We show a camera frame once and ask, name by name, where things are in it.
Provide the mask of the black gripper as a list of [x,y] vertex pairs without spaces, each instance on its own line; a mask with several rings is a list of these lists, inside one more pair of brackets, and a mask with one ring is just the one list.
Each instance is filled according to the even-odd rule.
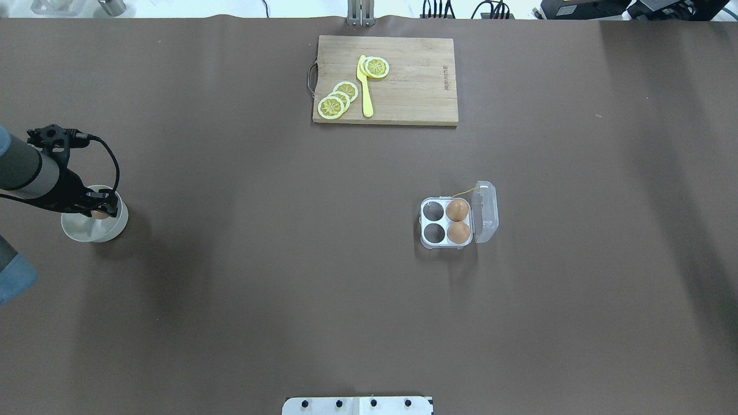
[[49,125],[39,129],[27,130],[27,143],[40,150],[44,167],[56,167],[58,173],[52,177],[52,188],[42,196],[30,199],[32,205],[58,213],[79,213],[90,217],[92,210],[108,213],[110,218],[118,218],[118,210],[91,204],[116,204],[118,196],[114,191],[89,191],[82,179],[69,169],[72,149],[84,149],[91,139],[77,129],[64,129]]

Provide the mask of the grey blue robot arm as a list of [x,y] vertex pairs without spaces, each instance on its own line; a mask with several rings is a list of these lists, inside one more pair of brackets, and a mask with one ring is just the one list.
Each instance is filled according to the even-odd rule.
[[[71,150],[101,144],[112,160],[114,184],[86,186],[69,168]],[[58,125],[27,131],[21,140],[1,129],[2,198],[58,213],[69,239],[102,243],[126,228],[129,210],[118,193],[121,168],[103,139]]]

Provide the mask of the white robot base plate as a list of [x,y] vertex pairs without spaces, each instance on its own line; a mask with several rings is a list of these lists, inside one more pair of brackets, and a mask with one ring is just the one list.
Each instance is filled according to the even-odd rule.
[[282,414],[434,414],[431,397],[355,396],[292,397],[285,400]]

